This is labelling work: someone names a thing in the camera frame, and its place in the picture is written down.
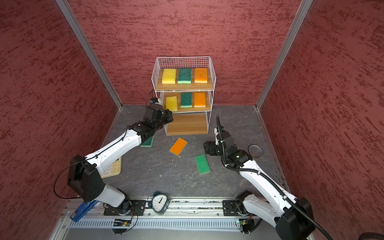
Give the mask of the yellow sponge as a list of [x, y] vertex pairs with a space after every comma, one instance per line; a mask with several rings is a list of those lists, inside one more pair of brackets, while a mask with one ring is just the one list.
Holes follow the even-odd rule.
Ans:
[[170, 85], [176, 83], [177, 69], [164, 69], [162, 75], [162, 84]]
[[177, 112], [178, 111], [178, 98], [177, 98], [177, 96], [166, 97], [166, 107], [169, 111]]

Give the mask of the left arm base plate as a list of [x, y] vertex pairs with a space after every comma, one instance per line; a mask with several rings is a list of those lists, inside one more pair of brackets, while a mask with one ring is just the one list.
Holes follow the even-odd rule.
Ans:
[[144, 210], [147, 206], [146, 200], [131, 200], [129, 209], [123, 213], [123, 210], [119, 210], [118, 208], [111, 207], [110, 205], [104, 204], [104, 216], [117, 216], [117, 217], [128, 217], [132, 214], [136, 214], [138, 216], [142, 216], [144, 214]]

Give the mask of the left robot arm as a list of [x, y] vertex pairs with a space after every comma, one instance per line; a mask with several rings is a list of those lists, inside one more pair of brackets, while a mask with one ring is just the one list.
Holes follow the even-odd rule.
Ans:
[[107, 185], [101, 175], [116, 160], [152, 137], [173, 121], [173, 113], [159, 103], [146, 107], [142, 121], [127, 126], [121, 136], [85, 157], [75, 156], [69, 166], [67, 184], [85, 203], [94, 200], [115, 209], [119, 215], [131, 210], [128, 194]]

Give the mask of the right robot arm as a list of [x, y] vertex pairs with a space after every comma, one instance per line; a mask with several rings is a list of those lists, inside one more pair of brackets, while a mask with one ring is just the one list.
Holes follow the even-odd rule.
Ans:
[[225, 168], [239, 173], [264, 197], [249, 191], [237, 197], [241, 206], [273, 226], [282, 240], [305, 240], [316, 229], [310, 202], [287, 192], [272, 180], [244, 150], [239, 150], [228, 132], [217, 133], [214, 141], [204, 143], [205, 153], [219, 156]]

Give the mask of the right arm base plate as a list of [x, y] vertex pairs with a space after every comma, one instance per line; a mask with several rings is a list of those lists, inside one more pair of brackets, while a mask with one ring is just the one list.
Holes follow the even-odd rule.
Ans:
[[261, 205], [254, 201], [224, 200], [223, 212], [226, 217], [254, 217], [260, 218]]

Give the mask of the light green sponge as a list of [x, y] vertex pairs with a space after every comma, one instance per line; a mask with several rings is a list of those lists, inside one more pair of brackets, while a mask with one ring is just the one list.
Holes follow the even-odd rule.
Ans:
[[200, 175], [207, 174], [211, 171], [205, 154], [195, 156], [195, 162]]

